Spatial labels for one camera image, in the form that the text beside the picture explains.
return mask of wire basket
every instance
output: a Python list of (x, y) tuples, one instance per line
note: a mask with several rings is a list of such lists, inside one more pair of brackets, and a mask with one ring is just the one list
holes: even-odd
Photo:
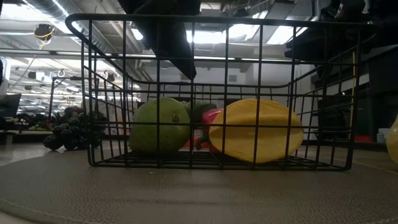
[[(137, 80), (126, 73), (128, 60), (145, 60), (147, 55), (128, 54), (126, 52), (126, 29), (129, 21), (146, 20), (157, 22), (158, 27), (161, 22), (179, 21), (192, 24), (192, 38), (195, 33), (195, 23), (223, 24), (226, 27), (225, 57), (223, 58), (183, 58), (184, 60), (219, 62), (224, 65), (223, 83), (197, 83), (191, 82), (162, 82), (160, 75), (160, 62), (170, 58), (153, 58), (157, 62), (156, 80), (153, 82)], [(75, 21), (88, 21), (88, 33), (81, 33), (73, 26)], [(100, 51), (93, 41), (93, 22), (94, 21), (121, 21), (123, 24), (123, 50), (122, 52), (109, 54)], [(93, 112), (101, 110), (104, 112), (108, 121), (95, 121), (90, 119), (93, 128), (103, 128), (105, 135), (101, 136), (99, 147), (94, 144), (88, 150), (88, 162), (92, 166), (106, 167), (158, 167), (158, 168), (181, 168), (181, 169), (254, 169), (254, 170), (349, 170), (353, 160), (353, 148), (356, 126), (357, 99), (356, 92), (359, 85), (359, 69), (361, 63), (361, 30), (366, 26), (360, 24), (340, 24), (332, 22), (309, 22), (309, 21), (283, 21), (272, 19), (246, 19), (246, 18), (226, 18), (226, 17), (187, 17), (187, 16), (133, 16), (133, 15), (109, 15), (109, 14), (74, 14), (67, 18), (68, 28), (81, 39), (81, 60), (82, 76), (88, 78), (88, 82), (82, 79), (83, 107), (87, 111)], [(250, 24), (259, 26), (259, 57), (242, 60), (240, 58), (230, 58), (229, 51), (229, 27), (232, 24)], [(298, 30), (303, 27), (324, 30), (325, 34), (325, 57), (321, 62), (303, 62), (292, 60), (269, 60), (262, 57), (263, 50), (263, 27), (264, 26), (290, 26), (293, 30), (293, 47)], [(341, 52), (336, 57), (327, 57), (328, 31), (335, 27), (349, 27), (358, 30), (357, 44), (345, 52)], [(191, 43), (192, 52), (195, 51), (195, 43)], [(351, 58), (354, 52), (353, 61), (347, 62), (345, 58)], [(97, 73), (96, 64), (99, 60), (105, 60), (112, 65), (116, 71), (123, 76), (122, 86), (115, 85), (105, 77)], [(228, 66), (232, 63), (251, 63), (258, 67), (258, 78), (255, 85), (234, 85), (228, 83)], [(289, 81), (284, 85), (263, 85), (261, 81), (262, 66), (265, 64), (290, 65)], [(315, 65), (308, 72), (298, 74), (298, 65)], [(337, 76), (330, 78), (331, 69), (338, 69)], [(344, 76), (347, 68), (353, 71), (351, 75)], [(319, 76), (321, 87), (301, 88), (303, 82), (310, 82), (311, 77)], [(351, 93), (342, 92), (342, 85), (346, 82), (352, 83)], [(212, 150), (196, 150), (193, 144), (182, 148), (178, 152), (168, 156), (143, 156), (135, 153), (129, 148), (129, 131), (137, 122), (133, 121), (133, 105), (137, 102), (136, 96), (141, 96), (142, 101), (156, 100), (162, 96), (186, 98), (194, 104), (196, 100), (217, 102), (223, 111), (227, 111), (227, 104), (230, 101), (245, 98), (257, 99), (256, 122), (251, 125), (256, 129), (254, 137), (254, 159), (252, 162), (244, 162), (239, 159), (227, 156), (225, 152), (225, 139), (221, 153), (215, 154)], [(286, 125), (283, 126), (260, 126), (259, 125), (259, 99), (268, 99), (283, 103), (289, 108), (289, 117)], [(169, 123), (159, 123), (159, 104), (157, 107), (156, 123), (139, 123), (146, 125), (156, 125), (157, 133), (162, 125), (172, 125)], [(347, 111), (350, 115), (349, 125), (329, 126), (328, 116)], [(292, 125), (292, 112), (300, 119), (302, 126)], [(187, 123), (178, 124), (190, 127), (190, 142), (195, 138), (194, 126), (198, 124)], [(225, 138), (226, 119), (223, 124), (223, 137)], [(258, 130), (259, 128), (282, 128), (287, 131), (285, 141), (285, 156), (277, 161), (260, 164), (256, 162)], [(293, 129), (303, 129), (304, 140), (293, 154), (288, 153), (289, 136)], [(157, 148), (160, 147), (159, 134), (157, 135)]]

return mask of yellow fruit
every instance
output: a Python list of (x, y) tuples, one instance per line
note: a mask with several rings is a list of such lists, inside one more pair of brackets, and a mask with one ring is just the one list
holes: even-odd
[(398, 163), (398, 116), (388, 133), (387, 148), (391, 158)]
[[(227, 106), (226, 124), (256, 124), (256, 99), (239, 100)], [(222, 124), (224, 111), (213, 121)], [(287, 126), (289, 109), (270, 100), (260, 100), (259, 124)], [(292, 113), (292, 126), (301, 126), (299, 117)], [(255, 128), (227, 127), (225, 154), (248, 162), (254, 159)], [(221, 152), (223, 127), (210, 128), (210, 141)], [(256, 163), (281, 159), (285, 156), (287, 128), (259, 128)], [(303, 129), (292, 128), (289, 154), (298, 149), (303, 141)]]

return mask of yellow object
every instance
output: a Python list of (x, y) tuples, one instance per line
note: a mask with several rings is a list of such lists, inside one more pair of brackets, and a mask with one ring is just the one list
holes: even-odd
[[(257, 100), (239, 100), (227, 106), (226, 124), (256, 124)], [(224, 111), (213, 124), (223, 124)], [(289, 109), (270, 100), (260, 100), (259, 125), (287, 126)], [(301, 126), (299, 117), (292, 113), (292, 126)], [(256, 128), (226, 127), (225, 154), (248, 162), (254, 158)], [(221, 152), (223, 127), (210, 128), (211, 144)], [(287, 128), (259, 128), (256, 163), (281, 159), (285, 156)], [(303, 141), (303, 129), (292, 128), (289, 154), (298, 149)]]
[(398, 116), (388, 133), (387, 148), (391, 158), (398, 163)]

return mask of floor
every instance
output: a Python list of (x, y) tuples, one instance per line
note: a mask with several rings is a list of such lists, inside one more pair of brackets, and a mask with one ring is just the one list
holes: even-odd
[[(68, 153), (64, 149), (58, 151), (51, 151), (43, 147), (42, 143), (35, 144), (14, 144), (12, 146), (0, 146), (0, 166), (10, 164), (12, 162), (22, 161), (24, 159), (31, 159), (34, 157), (46, 156), (54, 153)], [(298, 156), (303, 156), (305, 148), (300, 148)], [(310, 147), (308, 149), (308, 158), (313, 159), (316, 154), (316, 148)], [(330, 147), (321, 148), (320, 161), (329, 162), (331, 155)], [(335, 164), (342, 164), (346, 159), (346, 149), (336, 149)], [(355, 150), (354, 159), (355, 164), (361, 164), (377, 169), (387, 170), (398, 174), (398, 164), (396, 164), (386, 152)], [(4, 224), (28, 224), (30, 222), (11, 217), (5, 213), (0, 212), (0, 223)]]

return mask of ceiling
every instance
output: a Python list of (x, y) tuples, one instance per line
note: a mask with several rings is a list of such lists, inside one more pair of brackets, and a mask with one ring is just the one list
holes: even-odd
[[(117, 0), (50, 0), (58, 1), (60, 4), (72, 4), (73, 12), (84, 13), (124, 13)], [(68, 30), (64, 24), (56, 23), (48, 15), (42, 14), (39, 9), (26, 5), (31, 0), (7, 0), (3, 6), (0, 17), (0, 54), (11, 64), (9, 76), (9, 93), (22, 93), (23, 103), (21, 105), (37, 110), (45, 111), (51, 92), (52, 77), (76, 77), (81, 76), (81, 62), (79, 41)], [(201, 4), (200, 16), (225, 16), (233, 14), (237, 8), (246, 7), (250, 13), (249, 17), (267, 19), (313, 19), (311, 0), (266, 0), (266, 1), (222, 1), (209, 0)], [(327, 4), (327, 0), (318, 1), (320, 6)], [(39, 24), (55, 25), (55, 32), (50, 42), (43, 42), (33, 35), (33, 30)], [(123, 50), (121, 38), (121, 25), (116, 22), (99, 21), (94, 22), (98, 31), (98, 38), (110, 45), (114, 52), (121, 53)], [(225, 57), (225, 29), (220, 24), (196, 24), (195, 26), (195, 56), (197, 57)], [(263, 58), (284, 59), (285, 46), (291, 36), (291, 31), (283, 27), (264, 27)], [(129, 42), (127, 51), (129, 54), (150, 54), (145, 50), (136, 30), (128, 30)], [(258, 58), (259, 53), (259, 27), (236, 24), (229, 28), (229, 55), (231, 58)], [(141, 80), (153, 80), (156, 78), (156, 62), (153, 60), (130, 62), (130, 74)], [(197, 62), (196, 67), (207, 70), (223, 68), (224, 63), (219, 62)], [(229, 68), (233, 71), (244, 73), (250, 63), (231, 63)], [(178, 73), (169, 62), (161, 63), (162, 71), (165, 73)], [(28, 77), (29, 72), (35, 72), (36, 79)], [(97, 72), (108, 77), (114, 74), (117, 85), (121, 85), (121, 77), (118, 71), (108, 65), (105, 61), (98, 61)], [(221, 76), (223, 73), (210, 72), (212, 76)], [(64, 108), (67, 105), (80, 105), (81, 81), (65, 80), (55, 89), (56, 108)]]

